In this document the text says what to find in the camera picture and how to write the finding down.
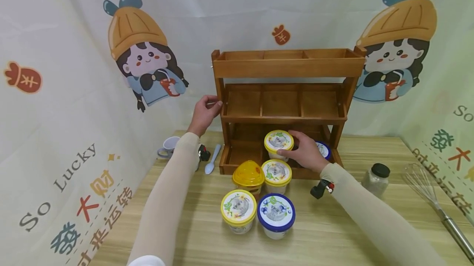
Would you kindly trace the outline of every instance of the black jar lid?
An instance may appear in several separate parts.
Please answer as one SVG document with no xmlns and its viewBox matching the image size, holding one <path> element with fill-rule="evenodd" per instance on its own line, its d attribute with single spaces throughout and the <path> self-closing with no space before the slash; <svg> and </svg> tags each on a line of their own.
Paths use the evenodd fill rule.
<svg viewBox="0 0 474 266">
<path fill-rule="evenodd" d="M 382 178 L 387 178 L 390 175 L 390 169 L 382 163 L 375 163 L 371 171 L 374 175 Z"/>
</svg>

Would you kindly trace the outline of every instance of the fabric backdrop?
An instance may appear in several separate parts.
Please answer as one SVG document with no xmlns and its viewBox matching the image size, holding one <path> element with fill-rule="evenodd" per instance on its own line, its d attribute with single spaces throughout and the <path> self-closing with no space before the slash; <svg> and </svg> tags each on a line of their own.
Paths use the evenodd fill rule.
<svg viewBox="0 0 474 266">
<path fill-rule="evenodd" d="M 3 0 L 3 264 L 88 264 L 164 139 L 215 93 L 215 49 L 367 47 L 344 132 L 402 135 L 474 201 L 472 166 L 449 159 L 472 147 L 473 2 Z"/>
</svg>

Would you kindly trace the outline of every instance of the wooden display rack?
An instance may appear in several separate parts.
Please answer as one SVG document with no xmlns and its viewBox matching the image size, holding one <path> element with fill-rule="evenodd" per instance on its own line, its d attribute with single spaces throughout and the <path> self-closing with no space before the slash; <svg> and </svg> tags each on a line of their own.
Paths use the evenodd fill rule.
<svg viewBox="0 0 474 266">
<path fill-rule="evenodd" d="M 221 111 L 224 150 L 222 175 L 231 175 L 246 160 L 269 159 L 265 135 L 273 130 L 304 132 L 331 148 L 331 162 L 342 166 L 337 146 L 347 120 L 365 50 L 349 49 L 212 52 Z M 225 84 L 227 78 L 344 77 L 342 83 Z M 319 179 L 289 160 L 293 178 Z"/>
</svg>

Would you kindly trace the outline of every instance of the plastic spoon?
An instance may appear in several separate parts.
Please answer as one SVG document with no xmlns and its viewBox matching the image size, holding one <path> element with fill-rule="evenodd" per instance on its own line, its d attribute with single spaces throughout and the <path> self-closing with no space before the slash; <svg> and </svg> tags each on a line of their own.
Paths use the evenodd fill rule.
<svg viewBox="0 0 474 266">
<path fill-rule="evenodd" d="M 216 149 L 214 150 L 214 154 L 212 155 L 212 160 L 210 160 L 210 162 L 207 163 L 204 168 L 204 172 L 206 173 L 206 175 L 210 175 L 210 173 L 214 170 L 214 161 L 216 160 L 217 154 L 219 154 L 220 150 L 221 145 L 217 144 Z"/>
</svg>

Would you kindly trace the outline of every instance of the whisk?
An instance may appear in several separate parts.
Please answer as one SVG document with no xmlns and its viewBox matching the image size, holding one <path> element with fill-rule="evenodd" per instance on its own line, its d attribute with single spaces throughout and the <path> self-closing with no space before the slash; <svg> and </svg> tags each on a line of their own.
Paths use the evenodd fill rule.
<svg viewBox="0 0 474 266">
<path fill-rule="evenodd" d="M 424 198 L 428 204 L 433 207 L 449 234 L 451 234 L 462 251 L 464 251 L 469 261 L 474 264 L 474 248 L 453 219 L 449 217 L 439 205 L 432 184 L 432 176 L 428 174 L 424 167 L 410 163 L 405 167 L 405 172 L 403 173 L 402 178 L 415 190 L 415 192 L 417 192 L 418 195 Z"/>
</svg>

